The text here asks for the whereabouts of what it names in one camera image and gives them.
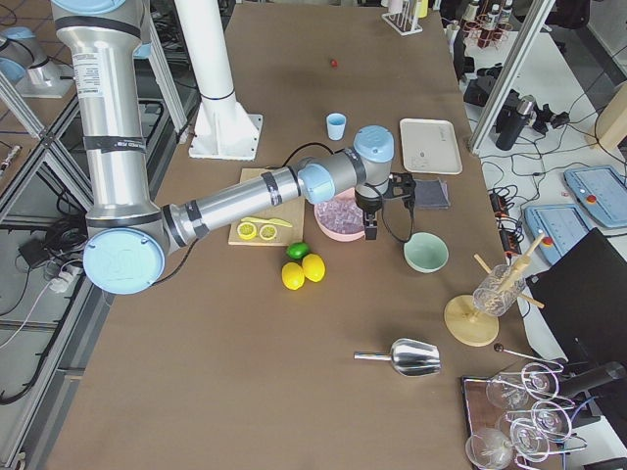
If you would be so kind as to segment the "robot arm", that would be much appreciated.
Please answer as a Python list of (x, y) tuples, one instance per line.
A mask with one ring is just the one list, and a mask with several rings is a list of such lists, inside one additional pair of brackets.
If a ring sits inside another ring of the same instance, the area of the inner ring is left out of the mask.
[(354, 189), (369, 202), (385, 191), (394, 157), (392, 133), (360, 129), (351, 147), (266, 171), (182, 205), (153, 203), (138, 111), (133, 58), (148, 48), (145, 1), (56, 1), (58, 37), (71, 49), (93, 193), (83, 254), (87, 277), (128, 295), (153, 286), (174, 251), (240, 218), (304, 197), (313, 204)]

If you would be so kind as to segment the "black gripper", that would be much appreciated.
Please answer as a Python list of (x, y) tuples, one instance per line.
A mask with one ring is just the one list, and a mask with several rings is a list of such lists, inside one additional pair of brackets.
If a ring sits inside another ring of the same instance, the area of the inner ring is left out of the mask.
[(373, 241), (377, 238), (376, 214), (383, 207), (383, 197), (376, 188), (359, 185), (355, 188), (355, 199), (363, 212), (364, 239)]

